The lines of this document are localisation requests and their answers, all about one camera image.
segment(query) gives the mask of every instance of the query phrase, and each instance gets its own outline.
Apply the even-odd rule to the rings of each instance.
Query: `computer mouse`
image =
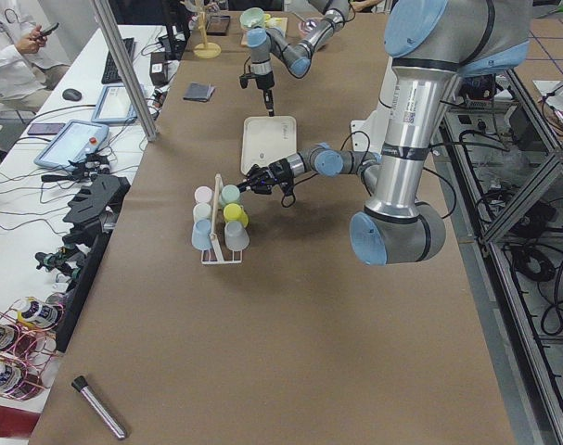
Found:
[[[82,98],[82,94],[75,90],[74,88],[67,88],[62,92],[62,98],[65,100],[72,100],[73,102],[78,102]]]

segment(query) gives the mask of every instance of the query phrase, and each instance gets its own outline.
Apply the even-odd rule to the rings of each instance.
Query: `smartphone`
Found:
[[[30,136],[42,136],[42,135],[51,135],[51,134],[58,134],[62,127],[65,124],[62,122],[59,123],[33,123],[28,128],[28,134]]]
[[[207,23],[207,34],[226,35],[230,20],[230,16],[211,16],[209,23]]]
[[[53,23],[52,25],[50,25],[45,30],[41,30],[40,31],[40,37],[46,37],[47,35],[52,34],[52,32],[54,32],[58,28],[58,25],[59,25],[59,23]]]

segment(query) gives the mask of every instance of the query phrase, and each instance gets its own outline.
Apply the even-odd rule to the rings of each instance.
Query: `white desk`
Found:
[[[141,52],[151,43],[156,42],[158,36],[165,30],[158,26],[121,26],[122,37],[134,37],[136,47],[134,51],[134,70],[139,82],[152,91],[153,86],[149,78],[149,53],[156,47],[147,48],[142,56]],[[80,104],[95,104],[102,90],[100,79],[108,48],[104,38],[98,30],[77,57],[69,72],[62,79],[56,90],[48,98],[39,114],[58,108]],[[79,102],[70,102],[62,98],[66,88],[75,88],[83,94]],[[93,108],[72,108],[52,112],[35,121],[38,122],[66,122],[71,119],[89,121]],[[113,174],[125,176],[133,182],[136,166],[138,166],[145,148],[146,139],[139,124],[122,127],[110,127],[109,139],[116,137],[110,144],[110,167]],[[6,215],[0,214],[0,223],[5,227],[15,227],[22,223],[46,219],[46,222],[32,222],[13,231],[0,228],[0,311],[5,311],[17,299],[37,297],[46,299],[57,290],[56,273],[46,273],[35,269],[37,261],[34,254],[39,251],[54,252],[62,246],[61,235],[53,233],[49,224],[56,232],[66,233],[70,224],[64,223],[62,218],[67,214],[66,207],[71,196],[81,187],[89,183],[74,184],[62,182],[46,184],[41,199],[40,175],[44,170],[37,170],[33,164],[34,158],[45,147],[43,141],[27,139],[19,141],[8,153],[0,166],[0,211],[16,213],[47,213],[36,215]],[[6,178],[17,178],[36,171],[33,176],[24,177],[18,181],[8,181]],[[43,375],[45,385],[49,386],[54,380],[53,373],[59,365],[59,359],[53,363],[53,369],[47,369]],[[44,408],[47,392],[27,401],[12,401],[0,398],[0,405],[40,412]],[[23,444],[24,440],[0,439],[0,445]]]

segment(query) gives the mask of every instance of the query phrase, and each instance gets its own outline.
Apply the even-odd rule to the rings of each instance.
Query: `black cap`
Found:
[[[70,385],[81,392],[81,390],[87,386],[87,381],[85,380],[85,377],[80,375],[75,380],[70,382]]]

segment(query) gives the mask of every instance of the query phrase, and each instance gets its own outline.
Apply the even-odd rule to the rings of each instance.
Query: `keyboard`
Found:
[[[122,39],[124,43],[124,47],[126,48],[126,52],[129,53],[129,57],[133,60],[134,54],[134,38],[128,37],[126,39]],[[121,75],[118,73],[118,68],[116,68],[116,62],[114,62],[114,58],[112,58],[112,54],[108,51],[108,55],[106,56],[106,64],[104,65],[104,74],[102,74],[102,83],[118,83],[122,82]]]

